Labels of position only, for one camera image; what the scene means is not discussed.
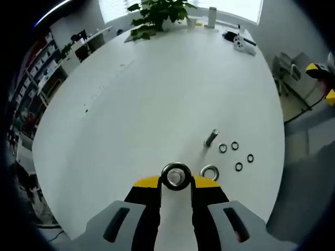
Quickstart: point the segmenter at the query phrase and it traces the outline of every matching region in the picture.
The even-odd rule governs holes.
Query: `chair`
[[[285,90],[288,96],[289,89],[288,84],[284,81],[284,78],[288,75],[295,81],[299,81],[302,77],[302,70],[308,65],[308,57],[304,53],[300,53],[298,56],[291,59],[286,53],[282,52],[279,57],[275,56],[272,65],[272,74],[277,84],[279,95],[282,94],[282,89]]]
[[[88,58],[88,48],[81,41],[74,43],[71,46],[71,50],[74,51],[80,62],[83,62]]]

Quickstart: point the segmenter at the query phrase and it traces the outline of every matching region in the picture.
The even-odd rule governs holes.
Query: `desk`
[[[32,150],[43,194],[71,239],[114,200],[124,200],[135,181],[175,161],[197,174],[216,165],[227,197],[268,221],[284,165],[280,100],[261,51],[235,51],[223,31],[196,27],[124,43],[126,32],[59,88]],[[204,151],[215,128],[219,135]],[[225,154],[219,143],[229,146]],[[235,171],[236,162],[243,171]],[[158,250],[197,250],[191,220],[190,188],[163,186]]]

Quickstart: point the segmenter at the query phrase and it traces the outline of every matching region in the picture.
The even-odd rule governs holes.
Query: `floor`
[[[305,108],[305,106],[301,104],[301,102],[298,101],[298,99],[292,94],[289,94],[288,96],[282,94],[280,96],[280,101],[282,105],[284,121],[287,121],[300,114]]]

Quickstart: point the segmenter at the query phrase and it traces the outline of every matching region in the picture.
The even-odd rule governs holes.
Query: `potted plant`
[[[184,20],[187,18],[185,7],[196,8],[187,0],[148,0],[141,4],[131,5],[128,10],[130,12],[139,10],[142,16],[131,22],[134,26],[142,25],[131,31],[132,39],[150,39],[150,36],[154,36],[156,31],[163,31],[163,23],[168,19],[172,23]]]

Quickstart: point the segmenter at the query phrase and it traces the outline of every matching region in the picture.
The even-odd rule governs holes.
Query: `metal bolt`
[[[211,132],[210,136],[205,140],[204,147],[210,147],[213,140],[216,138],[216,136],[219,134],[219,130],[214,129],[213,132]]]

